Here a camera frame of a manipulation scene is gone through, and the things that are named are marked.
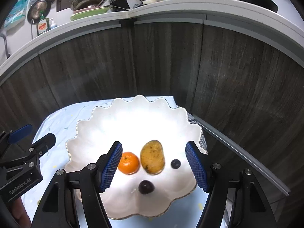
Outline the left hand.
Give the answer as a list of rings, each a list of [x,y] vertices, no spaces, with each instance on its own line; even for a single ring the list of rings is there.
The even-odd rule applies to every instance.
[[[31,220],[24,208],[21,198],[18,198],[13,202],[11,213],[21,228],[31,227]]]

